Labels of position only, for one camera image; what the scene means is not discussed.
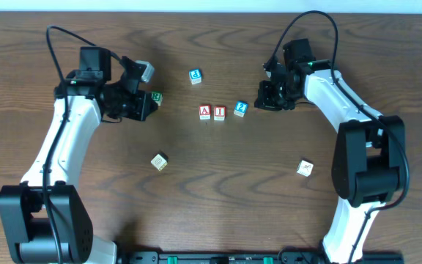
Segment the blue number 2 block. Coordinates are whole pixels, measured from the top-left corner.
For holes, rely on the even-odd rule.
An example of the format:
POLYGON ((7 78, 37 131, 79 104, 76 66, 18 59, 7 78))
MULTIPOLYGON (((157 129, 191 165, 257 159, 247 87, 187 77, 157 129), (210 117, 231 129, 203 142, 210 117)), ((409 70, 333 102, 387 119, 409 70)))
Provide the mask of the blue number 2 block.
POLYGON ((248 104, 243 101, 237 101, 234 107, 234 115, 238 117, 244 117, 247 112, 248 104))

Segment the red letter I block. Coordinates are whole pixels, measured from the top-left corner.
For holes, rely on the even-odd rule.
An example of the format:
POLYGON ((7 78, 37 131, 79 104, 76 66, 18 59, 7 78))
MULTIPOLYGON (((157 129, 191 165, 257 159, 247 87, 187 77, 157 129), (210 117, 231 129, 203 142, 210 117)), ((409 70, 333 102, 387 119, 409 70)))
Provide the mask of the red letter I block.
POLYGON ((226 107, 225 106, 215 106, 213 119, 214 121, 224 121, 226 118, 226 107))

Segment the red letter A block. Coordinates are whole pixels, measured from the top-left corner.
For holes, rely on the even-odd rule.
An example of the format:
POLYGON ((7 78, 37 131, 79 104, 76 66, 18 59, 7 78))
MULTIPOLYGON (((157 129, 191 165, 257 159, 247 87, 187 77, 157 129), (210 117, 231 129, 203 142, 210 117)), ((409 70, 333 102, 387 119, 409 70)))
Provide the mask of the red letter A block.
POLYGON ((209 120, 211 118, 211 106, 210 105, 200 105, 199 106, 199 119, 200 120, 209 120))

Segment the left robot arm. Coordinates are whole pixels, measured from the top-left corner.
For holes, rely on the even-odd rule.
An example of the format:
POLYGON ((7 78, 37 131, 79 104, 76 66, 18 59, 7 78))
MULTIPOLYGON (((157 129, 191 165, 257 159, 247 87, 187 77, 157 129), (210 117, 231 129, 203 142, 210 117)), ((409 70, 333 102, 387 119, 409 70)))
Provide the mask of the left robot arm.
POLYGON ((77 70, 54 90, 54 113, 42 147, 17 185, 0 190, 0 217, 15 263, 118 263, 113 241, 97 237, 77 188, 92 135, 104 117, 144 121, 158 105, 139 84, 155 69, 123 56, 111 80, 106 48, 83 47, 77 70))

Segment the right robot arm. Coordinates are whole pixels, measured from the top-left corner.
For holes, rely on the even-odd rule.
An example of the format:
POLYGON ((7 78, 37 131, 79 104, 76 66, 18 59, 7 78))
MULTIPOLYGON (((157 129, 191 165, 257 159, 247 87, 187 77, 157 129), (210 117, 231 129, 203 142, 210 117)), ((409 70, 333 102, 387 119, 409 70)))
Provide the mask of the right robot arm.
POLYGON ((307 39, 283 46, 284 63, 272 58, 254 103, 269 111, 293 110, 301 99, 313 103, 337 133, 331 177, 336 212, 315 263, 403 263, 399 253, 363 252, 382 207, 404 188, 404 123, 371 108, 328 60, 312 54, 307 39))

